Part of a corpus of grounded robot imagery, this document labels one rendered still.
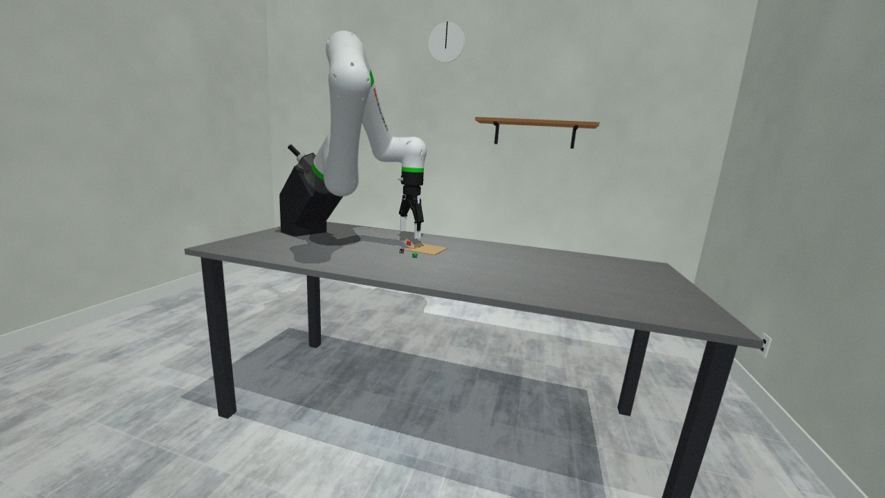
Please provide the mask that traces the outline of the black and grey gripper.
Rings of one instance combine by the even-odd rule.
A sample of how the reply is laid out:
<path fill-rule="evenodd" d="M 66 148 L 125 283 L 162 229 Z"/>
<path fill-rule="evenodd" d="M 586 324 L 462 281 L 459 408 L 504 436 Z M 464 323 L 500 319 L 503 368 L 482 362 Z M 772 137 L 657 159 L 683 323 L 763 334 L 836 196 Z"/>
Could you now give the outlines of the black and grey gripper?
<path fill-rule="evenodd" d="M 421 224 L 424 223 L 421 199 L 418 199 L 420 191 L 420 187 L 402 186 L 402 194 L 404 195 L 402 195 L 402 202 L 399 211 L 400 231 L 407 231 L 407 212 L 411 208 L 412 214 L 415 219 L 414 239 L 421 238 Z"/>

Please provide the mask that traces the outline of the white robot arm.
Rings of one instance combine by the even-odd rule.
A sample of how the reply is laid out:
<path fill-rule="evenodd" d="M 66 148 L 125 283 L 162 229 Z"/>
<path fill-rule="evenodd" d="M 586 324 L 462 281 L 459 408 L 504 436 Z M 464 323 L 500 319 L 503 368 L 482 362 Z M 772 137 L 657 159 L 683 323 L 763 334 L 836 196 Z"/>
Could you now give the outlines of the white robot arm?
<path fill-rule="evenodd" d="M 420 138 L 394 138 L 390 133 L 362 41 L 349 31 L 338 31 L 328 39 L 326 54 L 330 66 L 330 133 L 317 155 L 300 154 L 294 146 L 288 146 L 297 156 L 296 168 L 304 173 L 308 186 L 336 196 L 348 196 L 356 190 L 363 125 L 374 157 L 382 162 L 401 162 L 398 180 L 404 186 L 420 187 L 427 146 Z"/>

